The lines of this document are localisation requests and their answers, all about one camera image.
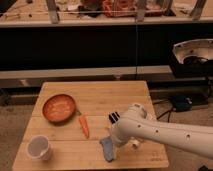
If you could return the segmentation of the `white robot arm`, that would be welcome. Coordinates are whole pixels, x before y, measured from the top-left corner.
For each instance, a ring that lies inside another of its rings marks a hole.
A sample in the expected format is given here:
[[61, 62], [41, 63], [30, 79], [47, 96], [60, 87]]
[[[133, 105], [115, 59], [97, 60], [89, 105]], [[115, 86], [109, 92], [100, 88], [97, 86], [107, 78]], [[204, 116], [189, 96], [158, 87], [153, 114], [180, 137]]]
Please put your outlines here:
[[142, 104], [131, 104], [110, 129], [113, 144], [121, 147], [134, 137], [213, 159], [213, 127], [166, 123], [146, 116]]

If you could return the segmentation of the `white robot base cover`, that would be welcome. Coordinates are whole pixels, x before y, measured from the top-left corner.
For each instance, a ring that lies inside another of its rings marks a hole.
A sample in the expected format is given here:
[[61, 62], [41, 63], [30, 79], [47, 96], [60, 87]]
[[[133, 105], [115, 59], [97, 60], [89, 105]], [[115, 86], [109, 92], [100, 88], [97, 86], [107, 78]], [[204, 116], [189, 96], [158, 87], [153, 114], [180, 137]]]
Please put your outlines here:
[[201, 63], [213, 60], [213, 38], [174, 44], [172, 52], [179, 64], [188, 64], [193, 60], [199, 60]]

